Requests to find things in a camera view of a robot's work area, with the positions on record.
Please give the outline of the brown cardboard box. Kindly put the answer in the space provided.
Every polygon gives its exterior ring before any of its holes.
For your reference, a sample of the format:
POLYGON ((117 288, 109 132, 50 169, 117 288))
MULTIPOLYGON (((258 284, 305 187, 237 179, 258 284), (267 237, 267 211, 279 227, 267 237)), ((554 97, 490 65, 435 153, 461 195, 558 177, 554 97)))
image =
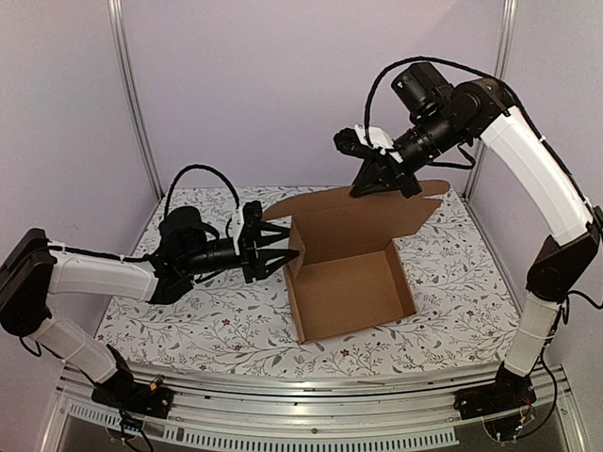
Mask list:
POLYGON ((406 199, 398 192, 354 199, 347 187, 276 202, 264 220, 290 218, 284 267, 300 343, 355 333, 414 315, 416 305, 395 239, 416 234, 441 205, 449 183, 428 180, 406 199))

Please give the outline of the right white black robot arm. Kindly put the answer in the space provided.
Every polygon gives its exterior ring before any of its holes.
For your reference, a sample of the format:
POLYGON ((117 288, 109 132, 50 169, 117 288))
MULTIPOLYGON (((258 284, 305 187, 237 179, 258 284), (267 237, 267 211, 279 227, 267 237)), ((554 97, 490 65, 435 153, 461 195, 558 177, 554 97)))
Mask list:
POLYGON ((337 132, 334 145, 362 162, 352 197, 396 191, 412 198, 420 192, 420 170, 440 167, 447 151, 479 142, 512 173, 544 221, 546 238, 527 271, 519 323, 495 379, 454 396, 455 410, 471 419, 534 403, 531 373, 544 361, 575 283, 601 249, 602 211, 506 82, 470 69, 467 81, 452 84, 441 73, 444 65, 439 57, 412 56, 386 66, 383 75, 391 77, 411 127, 391 137, 371 124, 372 107, 365 105, 362 121, 337 132))

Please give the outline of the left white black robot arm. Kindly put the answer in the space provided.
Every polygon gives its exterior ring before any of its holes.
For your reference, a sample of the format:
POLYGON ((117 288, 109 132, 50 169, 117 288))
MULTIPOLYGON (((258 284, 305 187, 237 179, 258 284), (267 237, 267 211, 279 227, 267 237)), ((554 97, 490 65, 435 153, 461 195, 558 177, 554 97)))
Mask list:
POLYGON ((176 208, 159 225, 156 251, 141 258, 69 248, 50 242, 44 230, 33 228, 1 266, 1 327, 78 368, 93 384, 93 401, 164 418, 173 392, 163 379, 135 381, 114 347, 96 341, 49 308, 47 299, 83 293, 169 305, 193 289, 197 276, 239 268, 246 283, 265 280, 299 253, 273 248, 290 231, 262 216, 260 202, 246 203, 234 213, 232 234, 222 237, 202 221, 197 208, 176 208))

